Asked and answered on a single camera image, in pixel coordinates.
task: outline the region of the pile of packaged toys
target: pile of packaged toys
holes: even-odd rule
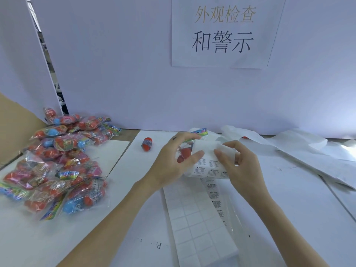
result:
[[[76,213],[105,201],[106,176],[85,148],[99,146],[121,130],[108,124],[107,117],[57,117],[51,108],[44,111],[50,125],[33,134],[24,158],[0,180],[0,194],[39,214],[40,220],[51,220],[57,213]]]

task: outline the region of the blank sticker sheet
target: blank sticker sheet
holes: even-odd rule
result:
[[[183,176],[163,189],[180,267],[209,266],[237,255],[199,178]]]

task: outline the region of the white paper sign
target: white paper sign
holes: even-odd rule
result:
[[[172,65],[266,68],[284,2],[172,0]]]

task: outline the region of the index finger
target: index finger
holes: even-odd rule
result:
[[[223,145],[230,147],[230,148],[234,148],[235,150],[237,150],[240,153],[246,153],[246,152],[251,152],[250,149],[248,149],[245,145],[243,145],[242,143],[240,143],[239,141],[228,141],[223,143]]]
[[[195,133],[189,133],[189,132],[178,132],[171,140],[168,142],[172,146],[174,146],[176,149],[178,149],[179,145],[181,145],[183,142],[189,140],[189,139],[201,139],[202,137],[198,134]]]

